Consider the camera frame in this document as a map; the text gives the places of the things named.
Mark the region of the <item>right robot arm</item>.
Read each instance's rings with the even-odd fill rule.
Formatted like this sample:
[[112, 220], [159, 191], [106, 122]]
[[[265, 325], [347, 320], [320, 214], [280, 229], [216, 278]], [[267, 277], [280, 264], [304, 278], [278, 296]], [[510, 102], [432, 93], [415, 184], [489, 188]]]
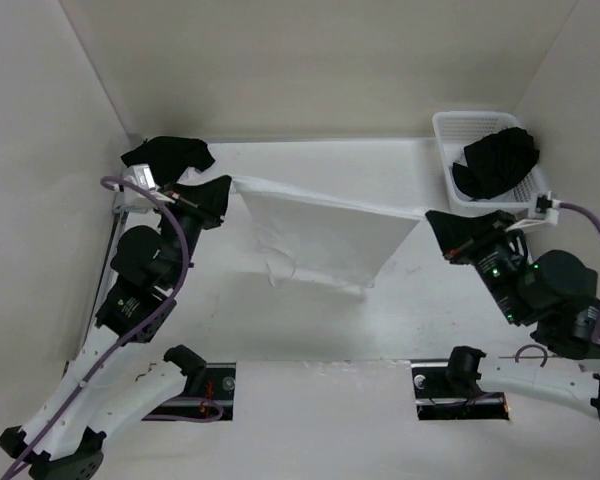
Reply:
[[507, 366], [480, 349], [456, 346], [443, 373], [446, 388], [468, 400], [514, 393], [600, 421], [596, 271], [563, 250], [530, 260], [522, 223], [508, 212], [462, 217], [430, 210], [425, 218], [444, 259], [473, 267], [509, 324], [533, 327], [530, 337], [537, 344], [582, 366], [576, 373]]

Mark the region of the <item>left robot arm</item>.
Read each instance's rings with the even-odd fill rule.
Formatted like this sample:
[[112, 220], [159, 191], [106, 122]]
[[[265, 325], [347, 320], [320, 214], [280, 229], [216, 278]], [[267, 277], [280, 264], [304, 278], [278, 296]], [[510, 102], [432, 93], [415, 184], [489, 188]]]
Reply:
[[22, 470], [33, 479], [90, 479], [115, 434], [149, 417], [163, 402], [178, 395], [194, 398], [204, 387], [205, 360], [177, 345], [134, 383], [130, 394], [105, 398], [175, 308], [201, 232], [224, 221], [231, 177], [149, 189], [132, 177], [105, 176], [100, 183], [121, 192], [127, 203], [138, 200], [158, 212], [161, 220], [157, 228], [141, 225], [122, 234], [111, 261], [116, 280], [80, 352], [40, 410], [1, 434], [0, 448], [13, 460], [6, 479]]

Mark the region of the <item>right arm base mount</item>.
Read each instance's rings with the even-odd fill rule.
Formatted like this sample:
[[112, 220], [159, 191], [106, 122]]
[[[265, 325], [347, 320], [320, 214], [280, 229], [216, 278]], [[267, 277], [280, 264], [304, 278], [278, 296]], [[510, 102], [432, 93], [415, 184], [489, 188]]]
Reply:
[[411, 363], [416, 414], [421, 421], [509, 420], [505, 395], [478, 387], [478, 367], [486, 354], [454, 347], [448, 359]]

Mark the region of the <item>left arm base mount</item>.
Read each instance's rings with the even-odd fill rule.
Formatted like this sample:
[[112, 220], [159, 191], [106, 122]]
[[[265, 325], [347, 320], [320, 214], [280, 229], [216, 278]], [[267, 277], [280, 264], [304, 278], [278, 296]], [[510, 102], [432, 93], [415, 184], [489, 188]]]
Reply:
[[233, 420], [235, 363], [208, 363], [184, 345], [170, 348], [163, 359], [180, 369], [184, 389], [156, 407], [144, 421], [203, 424]]

